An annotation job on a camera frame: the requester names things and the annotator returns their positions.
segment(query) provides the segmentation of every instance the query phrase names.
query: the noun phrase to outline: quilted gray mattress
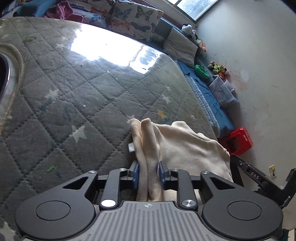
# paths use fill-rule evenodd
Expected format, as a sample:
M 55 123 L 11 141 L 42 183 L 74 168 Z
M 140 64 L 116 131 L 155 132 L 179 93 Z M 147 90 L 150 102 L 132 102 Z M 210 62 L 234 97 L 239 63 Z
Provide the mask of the quilted gray mattress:
M 129 168 L 130 118 L 183 120 L 215 139 L 178 66 L 142 43 L 46 18 L 3 20 L 0 42 L 25 61 L 0 136 L 0 239 L 18 239 L 14 211 L 23 200 L 89 170 Z

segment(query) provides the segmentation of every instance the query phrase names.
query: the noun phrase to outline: white star pattern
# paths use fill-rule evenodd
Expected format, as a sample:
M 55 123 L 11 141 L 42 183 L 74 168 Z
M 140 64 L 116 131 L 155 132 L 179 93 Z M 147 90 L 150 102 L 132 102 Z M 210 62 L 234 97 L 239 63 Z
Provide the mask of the white star pattern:
M 127 115 L 126 118 L 128 119 L 126 123 L 129 124 L 130 121 L 131 121 L 131 119 L 132 119 L 132 118 L 135 118 L 135 115 L 132 115 L 132 116 L 128 116 L 128 115 Z
M 165 87 L 167 88 L 168 91 L 170 91 L 170 87 L 168 85 L 165 85 Z
M 49 93 L 45 96 L 46 99 L 55 99 L 59 96 L 58 94 L 58 90 L 55 90 L 55 91 L 52 91 L 52 90 L 49 90 Z
M 84 134 L 84 128 L 85 126 L 81 126 L 77 130 L 75 126 L 72 126 L 73 133 L 70 136 L 74 138 L 76 143 L 79 141 L 79 138 L 87 139 L 86 135 Z
M 1 36 L 1 38 L 3 39 L 3 38 L 6 38 L 8 36 L 9 36 L 9 34 L 5 34 L 5 35 Z
M 167 102 L 167 104 L 169 104 L 170 103 L 169 98 L 167 96 L 165 96 L 164 94 L 162 94 L 162 95 L 163 95 L 163 99 Z
M 15 235 L 15 231 L 13 231 L 5 221 L 3 228 L 0 229 L 0 234 L 4 236 L 5 241 L 14 241 L 13 237 Z
M 64 44 L 57 44 L 57 48 L 65 48 L 66 46 Z

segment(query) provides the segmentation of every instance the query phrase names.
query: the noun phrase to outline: ribbed gray plate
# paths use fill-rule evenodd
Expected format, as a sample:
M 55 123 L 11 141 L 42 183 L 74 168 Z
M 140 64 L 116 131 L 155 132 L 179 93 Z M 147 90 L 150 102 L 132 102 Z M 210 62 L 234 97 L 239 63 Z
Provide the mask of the ribbed gray plate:
M 93 225 L 72 241 L 220 241 L 193 211 L 173 202 L 123 202 L 100 213 Z

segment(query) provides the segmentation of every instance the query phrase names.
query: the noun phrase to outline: white wall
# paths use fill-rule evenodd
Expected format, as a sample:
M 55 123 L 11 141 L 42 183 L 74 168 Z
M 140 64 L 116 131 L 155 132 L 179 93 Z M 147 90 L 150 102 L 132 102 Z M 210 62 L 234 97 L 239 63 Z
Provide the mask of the white wall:
M 274 164 L 281 185 L 296 168 L 296 14 L 279 0 L 220 0 L 197 33 L 209 60 L 231 72 L 240 106 L 229 112 L 254 143 L 242 158 L 267 174 Z M 296 228 L 296 197 L 284 226 Z

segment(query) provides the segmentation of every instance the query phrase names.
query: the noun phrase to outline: electrical outlet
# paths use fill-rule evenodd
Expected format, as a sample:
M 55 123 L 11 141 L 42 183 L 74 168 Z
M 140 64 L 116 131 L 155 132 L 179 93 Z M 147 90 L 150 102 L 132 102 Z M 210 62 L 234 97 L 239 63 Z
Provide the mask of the electrical outlet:
M 276 168 L 274 165 L 272 165 L 271 167 L 269 167 L 269 172 L 272 173 L 272 172 L 275 172 L 276 171 Z
M 269 172 L 270 172 L 269 177 L 270 177 L 271 179 L 276 178 L 276 168 L 275 168 L 275 166 L 272 165 L 272 166 L 269 167 L 268 169 L 269 169 Z
M 269 174 L 269 176 L 270 176 L 271 179 L 276 178 L 276 171 L 271 172 L 271 173 Z

